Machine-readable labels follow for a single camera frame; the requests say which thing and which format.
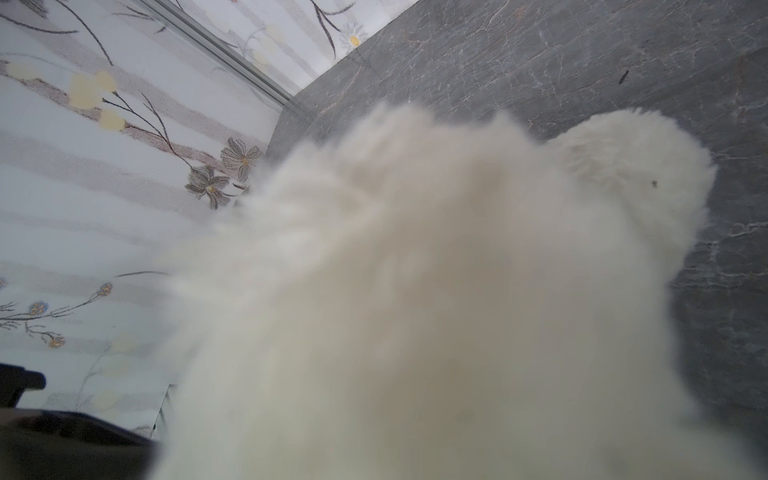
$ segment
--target fluffy white animal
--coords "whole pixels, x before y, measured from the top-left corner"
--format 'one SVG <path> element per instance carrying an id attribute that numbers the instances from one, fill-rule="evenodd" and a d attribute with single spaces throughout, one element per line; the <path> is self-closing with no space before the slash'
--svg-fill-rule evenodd
<path id="1" fill-rule="evenodd" d="M 655 113 L 548 144 L 380 108 L 180 247 L 157 480 L 743 480 L 674 369 L 710 155 Z"/>

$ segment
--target black object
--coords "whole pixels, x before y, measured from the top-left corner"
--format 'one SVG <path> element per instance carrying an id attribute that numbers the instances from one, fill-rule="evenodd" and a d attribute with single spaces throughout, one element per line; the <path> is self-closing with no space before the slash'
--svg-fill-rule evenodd
<path id="1" fill-rule="evenodd" d="M 20 366 L 0 363 L 0 407 L 14 408 L 25 390 L 43 390 L 45 376 Z"/>
<path id="2" fill-rule="evenodd" d="M 0 365 L 0 478 L 2 480 L 140 480 L 157 443 L 78 412 L 12 408 L 45 377 Z"/>

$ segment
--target gray marble surface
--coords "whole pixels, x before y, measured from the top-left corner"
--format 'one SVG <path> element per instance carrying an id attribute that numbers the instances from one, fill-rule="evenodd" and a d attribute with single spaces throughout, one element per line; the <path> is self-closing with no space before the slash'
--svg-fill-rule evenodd
<path id="1" fill-rule="evenodd" d="M 702 139 L 720 173 L 713 225 L 674 283 L 682 370 L 768 458 L 767 1 L 421 0 L 296 96 L 267 157 L 382 99 L 450 121 L 507 110 L 542 139 L 653 108 Z"/>

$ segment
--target floral wallpaper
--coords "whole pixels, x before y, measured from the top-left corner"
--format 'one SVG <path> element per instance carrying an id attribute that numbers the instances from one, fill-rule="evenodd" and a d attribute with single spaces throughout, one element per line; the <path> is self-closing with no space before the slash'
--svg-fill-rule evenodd
<path id="1" fill-rule="evenodd" d="M 279 116 L 125 0 L 0 0 L 0 362 L 48 380 L 20 407 L 150 432 L 151 258 L 227 214 Z"/>
<path id="2" fill-rule="evenodd" d="M 417 0 L 174 0 L 296 94 Z"/>

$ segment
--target gray corner strip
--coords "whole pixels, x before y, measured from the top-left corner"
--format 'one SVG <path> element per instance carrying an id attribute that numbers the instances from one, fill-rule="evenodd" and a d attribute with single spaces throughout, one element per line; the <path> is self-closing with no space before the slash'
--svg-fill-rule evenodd
<path id="1" fill-rule="evenodd" d="M 135 0 L 149 9 L 159 20 L 178 30 L 195 45 L 218 60 L 227 70 L 258 88 L 278 104 L 285 106 L 291 96 L 274 80 L 248 63 L 223 41 L 187 15 L 170 0 Z"/>

